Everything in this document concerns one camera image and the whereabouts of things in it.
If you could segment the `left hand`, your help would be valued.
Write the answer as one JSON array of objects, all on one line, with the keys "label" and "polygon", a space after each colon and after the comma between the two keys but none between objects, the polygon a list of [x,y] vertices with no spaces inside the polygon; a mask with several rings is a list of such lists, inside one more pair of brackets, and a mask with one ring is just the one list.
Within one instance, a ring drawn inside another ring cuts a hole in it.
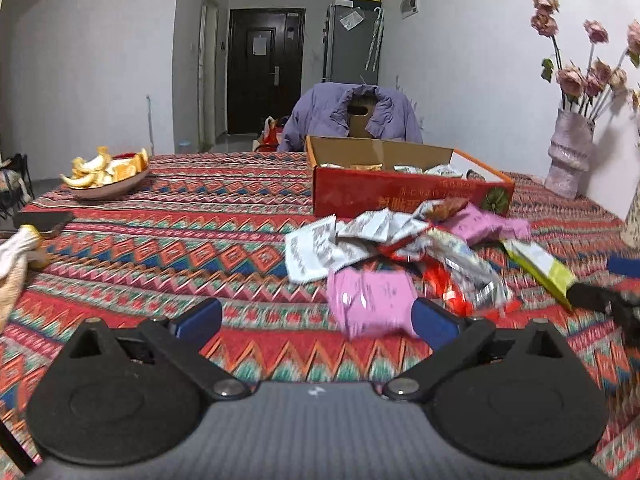
[{"label": "left hand", "polygon": [[32,266],[40,270],[49,263],[42,248],[43,237],[31,224],[23,224],[1,243],[0,261],[0,326],[4,330],[25,287],[27,272]]}]

